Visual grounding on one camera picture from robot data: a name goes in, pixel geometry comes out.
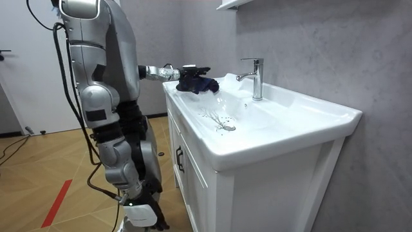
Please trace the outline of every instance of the door handle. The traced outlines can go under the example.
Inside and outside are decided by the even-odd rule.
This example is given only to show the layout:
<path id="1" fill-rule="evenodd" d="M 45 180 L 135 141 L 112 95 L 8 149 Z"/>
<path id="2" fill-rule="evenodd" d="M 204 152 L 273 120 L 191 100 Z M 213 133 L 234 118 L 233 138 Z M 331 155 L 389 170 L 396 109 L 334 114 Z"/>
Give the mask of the door handle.
<path id="1" fill-rule="evenodd" d="M 2 52 L 11 52 L 11 50 L 0 50 L 0 61 L 5 59 L 5 57 L 1 55 Z"/>
<path id="2" fill-rule="evenodd" d="M 183 164 L 180 162 L 180 156 L 183 155 L 183 151 L 182 148 L 179 146 L 179 148 L 176 150 L 176 158 L 177 158 L 177 163 L 179 166 L 179 170 L 182 171 L 183 173 L 185 173 L 185 170 L 183 169 Z"/>
<path id="3" fill-rule="evenodd" d="M 181 147 L 181 146 L 179 146 L 179 148 L 176 149 L 176 161 L 179 160 L 179 158 L 178 158 L 178 152 L 181 151 L 181 150 L 182 150 L 182 147 Z"/>

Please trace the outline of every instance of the wooden floor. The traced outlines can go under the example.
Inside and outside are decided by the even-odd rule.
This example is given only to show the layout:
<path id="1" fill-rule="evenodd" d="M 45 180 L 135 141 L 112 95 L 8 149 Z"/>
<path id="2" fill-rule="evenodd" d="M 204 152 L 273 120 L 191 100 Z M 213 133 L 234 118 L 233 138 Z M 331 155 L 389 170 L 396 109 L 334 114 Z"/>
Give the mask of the wooden floor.
<path id="1" fill-rule="evenodd" d="M 165 153 L 158 158 L 164 189 L 160 206 L 171 226 L 169 231 L 192 231 L 180 190 L 174 186 L 167 117 L 150 119 L 150 123 L 158 152 Z M 0 150 L 18 139 L 0 139 Z M 0 167 L 0 231 L 110 232 L 115 222 L 117 203 L 87 186 L 86 179 L 94 166 L 90 164 L 86 152 L 80 130 L 30 137 Z M 73 181 L 51 226 L 41 228 L 67 180 Z M 99 169 L 92 182 L 115 192 L 115 188 L 104 178 L 104 168 Z M 119 224 L 124 216 L 120 210 Z"/>

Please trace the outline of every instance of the chrome faucet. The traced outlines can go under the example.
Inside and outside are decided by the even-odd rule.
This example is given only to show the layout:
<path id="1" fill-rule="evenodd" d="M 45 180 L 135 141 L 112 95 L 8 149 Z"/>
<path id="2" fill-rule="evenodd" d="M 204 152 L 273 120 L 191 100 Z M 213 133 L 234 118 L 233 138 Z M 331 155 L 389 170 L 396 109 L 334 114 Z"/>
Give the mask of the chrome faucet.
<path id="1" fill-rule="evenodd" d="M 244 60 L 253 60 L 254 61 L 254 71 L 252 73 L 245 73 L 236 76 L 237 81 L 242 81 L 247 77 L 253 77 L 253 100 L 260 101 L 262 97 L 263 89 L 263 58 L 248 58 L 241 59 Z"/>

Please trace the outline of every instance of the humanoid robot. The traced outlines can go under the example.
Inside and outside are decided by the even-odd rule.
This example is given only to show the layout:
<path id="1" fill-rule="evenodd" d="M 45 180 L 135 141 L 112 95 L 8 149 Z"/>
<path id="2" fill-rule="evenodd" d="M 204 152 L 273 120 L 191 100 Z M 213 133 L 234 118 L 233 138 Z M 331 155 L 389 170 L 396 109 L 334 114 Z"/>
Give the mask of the humanoid robot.
<path id="1" fill-rule="evenodd" d="M 138 66 L 131 25 L 113 0 L 52 0 L 66 29 L 81 109 L 93 130 L 106 180 L 126 213 L 119 231 L 169 229 L 158 199 L 162 178 L 156 141 L 139 110 L 139 80 L 182 80 L 210 68 Z"/>

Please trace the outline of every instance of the black cable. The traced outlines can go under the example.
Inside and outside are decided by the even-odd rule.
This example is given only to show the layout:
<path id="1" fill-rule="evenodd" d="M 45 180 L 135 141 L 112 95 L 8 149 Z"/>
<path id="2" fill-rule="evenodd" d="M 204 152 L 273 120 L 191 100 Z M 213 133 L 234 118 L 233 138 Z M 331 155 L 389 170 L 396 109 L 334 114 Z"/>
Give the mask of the black cable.
<path id="1" fill-rule="evenodd" d="M 40 20 L 38 20 L 38 18 L 34 15 L 34 13 L 32 12 L 32 8 L 30 8 L 30 4 L 29 4 L 29 2 L 28 2 L 29 0 L 26 0 L 26 5 L 27 5 L 27 9 L 28 9 L 28 11 L 31 13 L 31 15 L 33 16 L 33 18 L 42 26 L 42 27 L 44 27 L 45 29 L 47 29 L 47 30 L 53 30 L 53 29 L 51 29 L 51 28 L 48 28 L 47 26 L 45 26 L 44 24 L 42 24 L 41 22 L 40 22 Z"/>
<path id="2" fill-rule="evenodd" d="M 1 156 L 0 159 L 2 159 L 3 157 L 6 156 L 6 151 L 7 151 L 7 149 L 8 149 L 9 147 L 11 147 L 11 146 L 13 146 L 14 144 L 16 144 L 16 143 L 21 142 L 22 140 L 24 140 L 24 142 L 23 142 L 22 144 L 20 144 L 20 146 L 19 146 L 9 157 L 7 157 L 2 163 L 0 163 L 0 166 L 2 166 L 6 161 L 8 161 L 8 159 L 12 158 L 13 155 L 15 155 L 15 154 L 20 150 L 20 148 L 23 147 L 23 145 L 26 144 L 26 142 L 27 142 L 27 140 L 28 140 L 29 137 L 30 137 L 30 135 L 27 135 L 26 137 L 24 137 L 24 138 L 22 138 L 22 139 L 20 139 L 20 140 L 18 140 L 18 141 L 15 141 L 15 142 L 13 142 L 12 144 L 10 144 L 10 145 L 7 146 L 7 148 L 5 148 L 5 149 L 3 150 L 3 155 Z"/>
<path id="3" fill-rule="evenodd" d="M 3 150 L 3 155 L 0 157 L 0 159 L 2 159 L 4 156 L 6 156 L 6 150 L 9 148 L 9 147 L 11 147 L 11 146 L 13 146 L 14 144 L 17 144 L 18 142 L 20 142 L 20 141 L 22 141 L 22 140 L 24 140 L 24 139 L 27 139 L 28 137 L 29 137 L 30 135 L 28 135 L 28 136 L 26 136 L 26 137 L 24 137 L 24 138 L 22 138 L 22 139 L 20 139 L 20 140 L 17 140 L 17 141 L 15 141 L 15 142 L 13 142 L 12 144 L 10 144 L 10 145 L 8 145 L 7 146 L 7 148 L 5 148 L 4 150 Z"/>
<path id="4" fill-rule="evenodd" d="M 69 43 L 69 39 L 68 39 L 68 34 L 66 32 L 66 51 L 67 51 L 67 56 L 68 56 L 68 60 L 69 60 L 69 69 L 70 69 L 70 82 L 71 82 L 71 89 L 73 90 L 73 94 L 75 96 L 75 100 L 76 100 L 76 105 L 77 105 L 77 109 L 79 111 L 79 116 L 80 116 L 80 120 L 78 119 L 79 123 L 80 123 L 80 127 L 81 128 L 85 128 L 84 125 L 84 121 L 83 121 L 83 114 L 81 113 L 82 109 L 80 107 L 80 103 L 79 103 L 79 98 L 77 96 L 77 92 L 76 92 L 76 86 L 75 86 L 75 78 L 73 75 L 73 65 L 72 65 L 72 61 L 71 61 L 71 53 L 70 53 L 70 43 Z M 93 147 L 90 138 L 88 136 L 86 136 L 86 142 L 88 144 L 88 150 L 89 150 L 89 159 L 92 165 L 97 165 L 98 162 L 95 162 L 93 160 L 93 156 L 91 154 L 91 151 L 93 150 L 94 154 L 100 159 L 100 157 L 98 156 L 98 153 L 96 151 L 96 149 Z"/>
<path id="5" fill-rule="evenodd" d="M 94 185 L 91 183 L 91 178 L 96 174 L 97 170 L 101 167 L 101 165 L 102 165 L 102 163 L 99 162 L 99 164 L 97 164 L 96 168 L 91 172 L 91 175 L 88 177 L 88 186 L 91 187 L 91 188 L 94 189 L 94 190 L 100 191 L 100 192 L 106 194 L 107 196 L 115 199 L 115 197 L 117 197 L 117 195 L 116 195 L 115 193 L 112 193 L 112 192 L 110 192 L 110 191 L 108 191 L 108 190 L 105 190 L 105 189 L 101 189 L 101 188 L 99 188 L 99 187 L 97 187 L 97 186 L 94 186 Z"/>
<path id="6" fill-rule="evenodd" d="M 92 189 L 95 189 L 95 190 L 97 190 L 97 191 L 100 191 L 100 192 L 106 194 L 107 196 L 115 199 L 115 198 L 117 197 L 117 195 L 116 195 L 115 193 L 112 193 L 112 192 L 110 192 L 110 191 L 108 191 L 108 190 L 105 190 L 105 189 L 99 188 L 99 187 L 97 187 L 97 186 L 94 186 L 94 185 L 91 183 L 91 178 L 94 176 L 94 174 L 96 174 L 97 170 L 99 169 L 99 167 L 101 167 L 102 163 L 101 163 L 101 162 L 98 162 L 98 163 L 94 163 L 94 162 L 93 162 L 93 157 L 91 156 L 91 151 L 92 151 L 92 150 L 93 150 L 93 152 L 95 153 L 95 155 L 96 155 L 99 159 L 100 159 L 100 157 L 99 157 L 96 149 L 93 147 L 93 145 L 92 145 L 92 143 L 91 143 L 91 141 L 90 141 L 90 139 L 89 139 L 89 137 L 88 137 L 88 134 L 87 134 L 87 131 L 86 131 L 86 127 L 85 127 L 85 125 L 84 125 L 83 118 L 79 115 L 81 112 L 78 112 L 78 111 L 76 110 L 76 107 L 74 106 L 74 104 L 73 104 L 73 102 L 71 101 L 71 98 L 70 98 L 70 94 L 69 94 L 69 90 L 68 90 L 68 85 L 67 85 L 67 82 L 66 82 L 67 78 L 66 78 L 66 71 L 65 71 L 65 69 L 64 69 L 64 64 L 63 64 L 62 52 L 61 52 L 61 50 L 60 50 L 59 39 L 58 39 L 58 37 L 57 37 L 57 30 L 58 30 L 59 28 L 63 28 L 63 29 L 64 29 L 64 32 L 66 33 L 66 48 L 68 49 L 68 48 L 70 48 L 70 47 L 69 47 L 69 45 L 67 44 L 67 43 L 68 43 L 68 33 L 67 33 L 66 27 L 65 27 L 62 23 L 55 23 L 54 26 L 53 26 L 53 38 L 54 38 L 55 48 L 56 48 L 56 52 L 57 52 L 57 58 L 58 58 L 58 60 L 59 60 L 60 71 L 61 71 L 61 75 L 62 75 L 62 82 L 63 82 L 64 94 L 65 94 L 65 96 L 66 96 L 67 102 L 68 102 L 69 105 L 70 105 L 71 110 L 72 110 L 73 113 L 75 114 L 76 119 L 78 120 L 78 122 L 79 122 L 79 124 L 80 124 L 80 127 L 81 127 L 81 129 L 82 129 L 82 131 L 83 131 L 84 138 L 86 139 L 86 142 L 87 142 L 87 144 L 88 144 L 88 149 L 89 149 L 89 155 L 90 155 L 91 163 L 92 163 L 93 165 L 97 165 L 96 168 L 93 170 L 93 172 L 92 172 L 92 173 L 90 174 L 90 176 L 88 177 L 87 183 L 88 183 L 88 186 L 91 187 Z"/>
<path id="7" fill-rule="evenodd" d="M 119 189 L 117 189 L 117 195 L 120 196 L 120 190 L 119 190 Z M 111 232 L 115 232 L 115 230 L 116 230 L 119 210 L 120 210 L 120 204 L 118 203 L 118 204 L 117 204 L 117 212 L 116 212 L 115 225 L 113 226 L 113 229 L 111 230 Z"/>
<path id="8" fill-rule="evenodd" d="M 92 163 L 92 165 L 97 165 L 98 163 L 94 162 L 93 157 L 92 157 L 92 154 L 91 154 L 91 151 L 93 150 L 93 152 L 95 153 L 95 155 L 98 157 L 99 160 L 100 160 L 100 157 L 99 157 L 96 149 L 93 147 L 93 145 L 92 145 L 92 143 L 91 143 L 91 141 L 90 141 L 90 139 L 89 139 L 88 133 L 87 133 L 87 131 L 86 131 L 86 127 L 85 127 L 85 125 L 84 125 L 83 117 L 80 116 L 81 113 L 80 113 L 80 112 L 77 112 L 76 107 L 74 106 L 74 104 L 72 103 L 72 101 L 71 101 L 71 99 L 70 99 L 70 94 L 69 94 L 69 90 L 68 90 L 68 86 L 67 86 L 67 82 L 66 82 L 66 80 L 67 80 L 67 78 L 66 78 L 66 71 L 65 71 L 65 69 L 64 69 L 62 52 L 60 51 L 59 39 L 58 39 L 58 37 L 57 37 L 57 30 L 59 29 L 59 27 L 60 27 L 60 28 L 63 28 L 63 29 L 64 29 L 64 32 L 66 33 L 66 48 L 69 48 L 69 45 L 68 45 L 68 43 L 69 43 L 69 42 L 68 42 L 68 37 L 69 37 L 69 35 L 68 35 L 68 33 L 67 33 L 66 27 L 65 27 L 62 23 L 55 23 L 55 24 L 54 24 L 54 27 L 53 27 L 53 38 L 54 38 L 54 42 L 55 42 L 55 47 L 56 47 L 56 52 L 57 52 L 57 58 L 59 59 L 59 65 L 60 65 L 60 71 L 61 71 L 61 75 L 62 75 L 62 82 L 63 82 L 64 94 L 65 94 L 65 96 L 66 96 L 67 102 L 68 102 L 69 105 L 70 105 L 71 110 L 72 110 L 73 113 L 75 114 L 76 119 L 78 120 L 78 122 L 79 122 L 79 124 L 80 124 L 80 127 L 81 127 L 81 129 L 82 129 L 84 138 L 85 138 L 85 140 L 86 140 L 86 142 L 87 142 L 87 144 L 88 144 L 90 162 Z M 69 63 L 70 63 L 70 67 L 71 67 L 71 56 L 70 56 L 70 55 L 69 55 L 69 58 L 70 58 L 70 59 L 69 59 Z M 77 94 L 75 94 L 75 99 L 76 99 L 76 103 L 78 104 L 78 103 L 79 103 L 79 100 L 77 99 Z"/>

